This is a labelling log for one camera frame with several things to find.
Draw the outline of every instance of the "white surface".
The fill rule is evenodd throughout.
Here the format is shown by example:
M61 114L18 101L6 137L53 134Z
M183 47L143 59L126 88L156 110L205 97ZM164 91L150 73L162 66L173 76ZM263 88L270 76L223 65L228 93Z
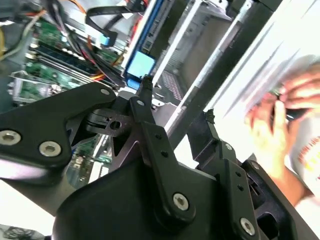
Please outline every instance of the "white surface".
M295 209L320 239L320 199L314 196L305 198L295 207Z
M0 180L0 224L52 234L55 217Z

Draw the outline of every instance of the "bolt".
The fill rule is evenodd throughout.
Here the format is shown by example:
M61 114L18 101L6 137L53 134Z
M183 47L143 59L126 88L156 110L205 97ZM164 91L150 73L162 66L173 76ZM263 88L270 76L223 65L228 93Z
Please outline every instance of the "bolt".
M110 94L110 92L108 90L103 89L103 88L100 90L100 92L105 94L105 95L109 95Z
M12 146L19 143L21 136L19 133L12 130L3 130L0 131L0 144Z
M138 100L138 101L136 101L139 105L141 105L141 106L144 106L145 105L145 103L143 102L143 101L141 101L141 100Z
M240 224L241 224L241 227L243 228L243 230L245 230L245 232L247 234L249 234L250 236L255 235L255 233L256 233L255 228L248 219L242 217L240 219Z
M187 198L181 193L175 193L173 195L173 203L182 211L186 211L189 208L189 202Z
M251 162L251 164L255 169L257 169L257 170L260 169L259 165L256 162L253 161L253 162Z
M45 157L55 157L61 153L61 146L55 141L44 141L40 144L39 151Z
M226 143L225 146L226 146L226 148L227 148L228 150L230 150L230 151L232 150L232 146L230 146L230 144Z

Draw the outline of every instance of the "green circuit board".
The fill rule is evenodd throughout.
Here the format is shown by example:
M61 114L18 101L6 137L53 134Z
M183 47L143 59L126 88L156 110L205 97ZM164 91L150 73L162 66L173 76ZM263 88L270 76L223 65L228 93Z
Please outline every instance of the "green circuit board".
M39 62L29 61L24 69L29 75L39 77L50 84L58 84L65 89L72 89L81 84L77 79Z
M57 27L46 20L39 21L36 37L42 43L55 47L59 50L72 50L67 41L63 41L65 37L57 29ZM118 57L118 53L112 49L97 49L96 54L100 56L108 64L112 64Z
M45 83L34 84L24 81L22 83L20 97L24 99L41 100L48 96L49 85Z

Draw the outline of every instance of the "cable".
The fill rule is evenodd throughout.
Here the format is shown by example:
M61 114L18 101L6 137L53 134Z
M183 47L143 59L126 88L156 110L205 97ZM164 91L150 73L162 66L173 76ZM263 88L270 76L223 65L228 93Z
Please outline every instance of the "cable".
M103 78L105 75L103 73L101 73L100 75L96 75L96 76L93 76L91 77L92 80L97 80L97 79L100 79L100 78Z
M17 52L20 51L20 49L23 47L23 44L30 32L30 30L32 29L32 27L36 24L36 22L39 20L39 18L45 14L46 10L42 10L41 12L39 12L27 25L26 27L24 28L23 32L22 32L22 36L21 36L21 39L20 41L18 42L16 48L10 50L10 51L7 51L4 55L2 55L0 57L0 61L6 59L7 57L10 57L14 54L16 54Z
M93 29L99 31L104 36L108 37L108 47L112 47L116 43L118 33L115 31L110 31L110 28L115 25L119 20L123 18L122 14L127 13L142 13L145 11L145 6L139 5L133 9L129 9L126 6L100 6L90 8L85 16L85 24L89 25ZM104 28L99 27L91 17L101 16L101 15L117 15L110 20L110 22L104 26Z
M71 3L74 3L80 10L80 12L82 12L83 14L86 14L86 10L81 6L81 4L77 1L77 0L68 0Z
M0 27L0 57L4 54L5 50L5 35Z
M105 75L105 77L115 85L118 85L120 87L124 87L125 84L120 78L120 76L106 63L99 57L97 56L92 49L85 43L85 42L79 42L82 50L85 52L85 54L92 59L96 67Z
M70 37L70 31L67 30L67 26L65 25L65 23L64 23L63 20L62 20L60 14L59 14L58 8L57 8L57 7L54 7L54 11L55 11L55 14L56 14L56 19L57 19L59 25L60 25L61 28L62 28L62 31L61 31L61 32L62 32L62 35L64 35L64 36L66 37L66 39L68 40L71 48L72 48L76 53L80 53L79 48L76 47L76 45L74 44L73 39L71 39L71 37Z

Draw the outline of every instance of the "black metal bracket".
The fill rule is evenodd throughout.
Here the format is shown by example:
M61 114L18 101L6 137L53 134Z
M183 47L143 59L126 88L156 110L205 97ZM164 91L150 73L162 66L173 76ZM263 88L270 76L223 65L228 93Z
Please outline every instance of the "black metal bracket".
M195 141L190 141L201 143L192 152L197 153L198 169L179 164L165 130L153 119L151 81L145 77L138 94L126 97L90 83L0 115L0 177L53 215L63 201L56 212L54 239L102 240L105 232L111 239L272 239L256 217L264 208L262 202L253 205L254 182L275 204L277 221L281 216L289 220L280 226L280 240L317 239L305 223L300 228L303 220L284 196L277 198L279 190L265 173L259 182L257 172L238 165L233 148L217 135L212 112L202 119L207 126L198 129L206 137L194 134ZM71 149L96 134L113 136L112 168L73 192L66 181L59 181ZM48 145L44 154L45 141L56 145ZM60 152L48 154L57 145ZM51 208L46 197L56 201Z
M259 240L246 172L238 165L235 150L219 139L214 118L213 110L203 112L188 130L193 158L199 162L197 169L215 176L220 183L219 204L224 206L221 215L228 237L243 235L246 228L242 224L250 222L244 239Z

